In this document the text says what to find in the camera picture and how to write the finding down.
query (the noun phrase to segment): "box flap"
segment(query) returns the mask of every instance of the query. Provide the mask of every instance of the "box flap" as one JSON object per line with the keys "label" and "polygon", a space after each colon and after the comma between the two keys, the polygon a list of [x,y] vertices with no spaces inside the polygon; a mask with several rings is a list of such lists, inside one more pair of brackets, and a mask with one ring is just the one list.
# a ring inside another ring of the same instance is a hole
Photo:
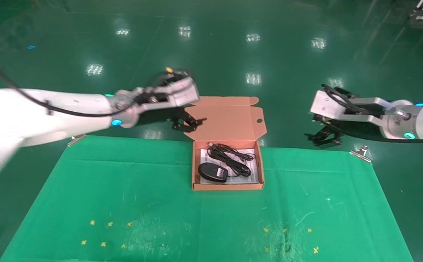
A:
{"label": "box flap", "polygon": [[258,103],[256,96],[200,96],[194,106],[253,106]]}
{"label": "box flap", "polygon": [[196,106],[185,109],[195,119],[206,118],[196,131],[185,133],[195,141],[257,140],[266,134],[263,109],[251,105],[248,96],[202,96]]}

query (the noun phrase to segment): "green mat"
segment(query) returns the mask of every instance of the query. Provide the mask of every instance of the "green mat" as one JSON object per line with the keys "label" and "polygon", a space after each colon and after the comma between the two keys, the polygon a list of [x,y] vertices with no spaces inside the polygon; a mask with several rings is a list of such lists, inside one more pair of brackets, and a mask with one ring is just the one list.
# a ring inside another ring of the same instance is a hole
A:
{"label": "green mat", "polygon": [[260,191],[191,189],[192,143],[88,136],[67,148],[2,262],[409,262],[368,164],[262,148]]}

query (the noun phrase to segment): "robotic arm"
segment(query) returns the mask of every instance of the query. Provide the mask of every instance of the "robotic arm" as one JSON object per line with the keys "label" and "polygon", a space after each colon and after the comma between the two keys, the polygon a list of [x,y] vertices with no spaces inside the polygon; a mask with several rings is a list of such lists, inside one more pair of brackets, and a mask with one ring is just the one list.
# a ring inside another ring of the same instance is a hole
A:
{"label": "robotic arm", "polygon": [[394,143],[423,143],[423,103],[358,98],[342,88],[325,84],[311,106],[313,121],[324,124],[315,135],[306,134],[315,146],[341,144],[341,136]]}
{"label": "robotic arm", "polygon": [[16,88],[0,89],[0,170],[19,147],[110,126],[130,128],[142,117],[147,122],[171,120],[173,129],[185,132],[203,121],[182,107],[200,99],[193,79],[183,71],[170,70],[156,87],[119,90],[111,96]]}

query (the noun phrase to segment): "open cardboard box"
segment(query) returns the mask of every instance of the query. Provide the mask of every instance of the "open cardboard box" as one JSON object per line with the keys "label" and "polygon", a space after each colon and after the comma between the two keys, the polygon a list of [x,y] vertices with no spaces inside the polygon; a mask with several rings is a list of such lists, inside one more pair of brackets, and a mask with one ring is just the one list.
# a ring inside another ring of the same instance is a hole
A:
{"label": "open cardboard box", "polygon": [[[206,118],[196,131],[185,133],[193,139],[193,190],[256,190],[263,189],[265,177],[257,139],[266,134],[263,109],[253,107],[258,98],[248,96],[201,96],[194,106],[185,109],[195,119]],[[255,149],[258,184],[200,184],[200,149],[208,143],[227,144],[236,149]]]}

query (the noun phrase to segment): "mouse cable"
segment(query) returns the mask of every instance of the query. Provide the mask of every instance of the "mouse cable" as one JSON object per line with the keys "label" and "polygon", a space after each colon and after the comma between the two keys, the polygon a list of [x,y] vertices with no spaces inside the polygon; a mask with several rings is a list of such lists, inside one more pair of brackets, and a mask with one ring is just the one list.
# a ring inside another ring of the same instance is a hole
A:
{"label": "mouse cable", "polygon": [[238,176],[249,177],[252,174],[252,171],[250,170],[248,166],[246,166],[246,164],[243,164],[239,161],[232,159],[226,153],[236,155],[245,163],[246,161],[255,159],[255,154],[240,153],[236,149],[230,146],[227,146],[225,144],[213,144],[210,142],[209,145],[210,147],[207,149],[208,156],[225,163],[236,174],[235,176],[228,176],[228,177],[230,178],[234,178]]}

